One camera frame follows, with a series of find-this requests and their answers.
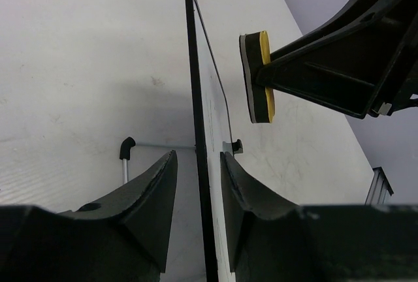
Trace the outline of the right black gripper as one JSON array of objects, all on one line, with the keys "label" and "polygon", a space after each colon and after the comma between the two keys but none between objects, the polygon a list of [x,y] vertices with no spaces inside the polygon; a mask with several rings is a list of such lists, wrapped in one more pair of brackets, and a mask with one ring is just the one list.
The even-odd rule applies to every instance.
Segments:
[{"label": "right black gripper", "polygon": [[359,119],[416,108],[417,0],[349,0],[255,80]]}]

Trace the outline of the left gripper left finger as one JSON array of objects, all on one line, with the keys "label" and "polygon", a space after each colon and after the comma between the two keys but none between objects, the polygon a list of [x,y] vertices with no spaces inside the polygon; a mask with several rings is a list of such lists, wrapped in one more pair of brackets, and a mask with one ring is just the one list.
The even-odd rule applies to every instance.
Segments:
[{"label": "left gripper left finger", "polygon": [[164,154],[149,169],[76,211],[61,215],[117,224],[133,243],[166,272],[178,174],[177,153]]}]

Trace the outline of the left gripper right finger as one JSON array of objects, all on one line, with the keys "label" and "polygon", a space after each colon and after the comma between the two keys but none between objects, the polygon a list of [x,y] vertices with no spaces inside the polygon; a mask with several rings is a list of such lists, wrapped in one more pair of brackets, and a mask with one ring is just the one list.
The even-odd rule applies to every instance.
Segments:
[{"label": "left gripper right finger", "polygon": [[221,154],[221,190],[231,272],[295,274],[297,205],[248,174],[230,154]]}]

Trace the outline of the black framed whiteboard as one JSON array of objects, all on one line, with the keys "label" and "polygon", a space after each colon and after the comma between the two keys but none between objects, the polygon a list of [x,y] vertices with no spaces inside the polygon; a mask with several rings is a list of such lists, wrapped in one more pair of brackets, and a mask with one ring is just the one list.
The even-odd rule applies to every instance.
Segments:
[{"label": "black framed whiteboard", "polygon": [[207,281],[235,281],[229,265],[221,154],[232,150],[229,109],[197,0],[185,0]]}]

